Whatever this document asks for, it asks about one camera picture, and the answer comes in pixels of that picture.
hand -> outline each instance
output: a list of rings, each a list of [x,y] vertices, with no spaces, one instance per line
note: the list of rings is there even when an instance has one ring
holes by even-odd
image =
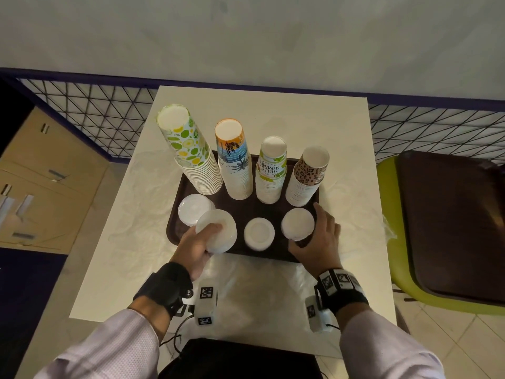
[[[317,221],[310,243],[299,248],[289,240],[288,250],[317,279],[326,270],[342,268],[342,264],[338,256],[340,225],[318,203],[314,203],[314,208]]]
[[[205,251],[207,241],[222,229],[223,225],[220,223],[210,223],[196,234],[196,227],[193,226],[182,236],[170,262],[184,266],[191,280],[197,280],[204,270],[205,263],[211,258],[211,254]]]

green chair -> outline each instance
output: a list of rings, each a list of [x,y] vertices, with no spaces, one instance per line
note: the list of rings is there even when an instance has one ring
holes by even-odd
[[[412,266],[409,262],[396,159],[397,156],[391,157],[377,165],[382,212],[396,235],[396,238],[390,239],[387,244],[393,283],[415,300],[431,306],[473,314],[505,315],[505,307],[439,297],[427,293],[416,284],[411,274]]]

black cable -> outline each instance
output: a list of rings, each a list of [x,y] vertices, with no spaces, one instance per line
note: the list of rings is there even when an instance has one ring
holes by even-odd
[[[181,326],[184,324],[184,322],[186,322],[186,320],[188,319],[191,319],[191,318],[194,318],[194,315],[190,315],[189,317],[187,317],[186,319],[184,319],[181,324],[177,327],[177,330],[175,330],[175,335],[178,335],[179,333],[179,329],[181,328]],[[177,349],[177,347],[175,346],[175,338],[174,338],[174,349],[175,351],[177,351],[179,353],[179,355],[181,354],[181,352]]]
[[[336,328],[337,330],[340,330],[340,327],[337,327],[337,326],[334,326],[334,325],[330,325],[329,323],[326,323],[327,326],[330,326],[330,327],[333,327],[333,328]]]
[[[160,347],[164,344],[167,344],[168,342],[170,342],[173,338],[177,338],[177,337],[180,337],[180,335],[174,335],[172,338],[168,339],[167,341],[164,341],[164,342],[161,342],[160,343]]]

light purple shirt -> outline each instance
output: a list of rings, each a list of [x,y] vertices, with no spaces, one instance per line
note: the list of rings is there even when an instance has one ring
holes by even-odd
[[[35,379],[156,378],[158,346],[151,324],[134,310],[122,310],[49,363]],[[353,379],[445,378],[435,354],[372,311],[350,320],[340,350]]]

wrist strap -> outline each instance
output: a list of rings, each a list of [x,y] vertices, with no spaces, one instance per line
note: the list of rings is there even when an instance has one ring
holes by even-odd
[[[171,318],[182,307],[182,298],[193,288],[188,271],[175,262],[165,263],[144,282],[133,300],[144,295],[165,307]]]
[[[349,303],[366,303],[363,288],[356,277],[350,272],[342,269],[330,269],[319,275],[317,279],[317,289],[321,295],[323,307],[336,313]]]

